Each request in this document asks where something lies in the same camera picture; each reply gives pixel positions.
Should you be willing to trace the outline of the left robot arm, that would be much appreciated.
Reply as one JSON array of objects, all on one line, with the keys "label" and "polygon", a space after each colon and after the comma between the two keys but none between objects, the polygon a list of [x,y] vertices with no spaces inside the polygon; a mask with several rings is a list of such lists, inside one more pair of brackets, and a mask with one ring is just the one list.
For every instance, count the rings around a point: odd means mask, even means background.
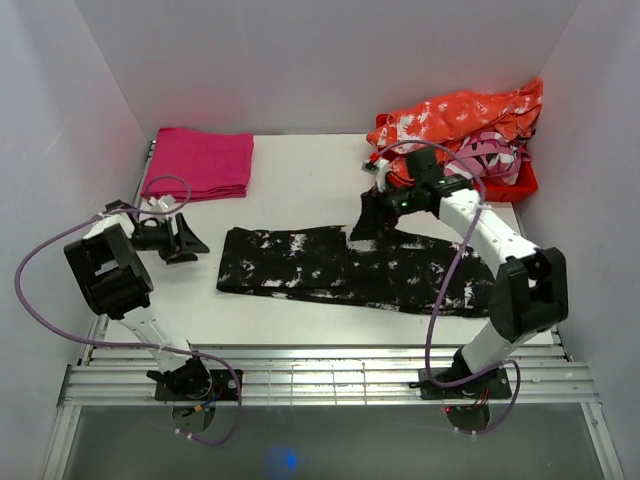
[{"label": "left robot arm", "polygon": [[64,247],[64,255],[90,309],[125,326],[156,362],[147,376],[180,398],[199,400],[213,389],[203,361],[189,342],[176,336],[151,305],[151,277],[138,253],[155,251],[168,265],[195,262],[209,252],[174,214],[176,200],[165,195],[143,203],[144,214],[120,200],[106,206],[81,239]]}]

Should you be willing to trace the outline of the black white tie-dye trousers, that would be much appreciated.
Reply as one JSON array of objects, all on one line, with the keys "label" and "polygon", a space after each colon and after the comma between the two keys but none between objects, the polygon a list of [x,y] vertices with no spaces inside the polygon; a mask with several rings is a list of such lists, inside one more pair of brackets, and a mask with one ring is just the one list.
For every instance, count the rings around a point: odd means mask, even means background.
[{"label": "black white tie-dye trousers", "polygon": [[408,314],[479,318],[493,276],[463,253],[442,304],[437,295],[459,245],[393,230],[381,240],[350,238],[348,226],[291,231],[228,231],[217,288],[224,293],[367,307]]}]

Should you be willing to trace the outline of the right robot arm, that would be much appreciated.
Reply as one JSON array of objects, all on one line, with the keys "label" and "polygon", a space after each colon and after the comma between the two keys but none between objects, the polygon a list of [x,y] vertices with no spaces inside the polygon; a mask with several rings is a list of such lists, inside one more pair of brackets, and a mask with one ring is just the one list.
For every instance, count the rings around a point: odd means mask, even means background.
[{"label": "right robot arm", "polygon": [[354,240],[382,239],[400,217],[433,214],[463,238],[494,277],[488,321],[461,347],[449,368],[425,370],[420,388],[474,397],[497,377],[508,357],[535,335],[568,317],[567,266],[557,248],[543,249],[501,220],[485,202],[486,189],[460,174],[446,175],[433,148],[405,158],[409,186],[374,186],[363,193]]}]

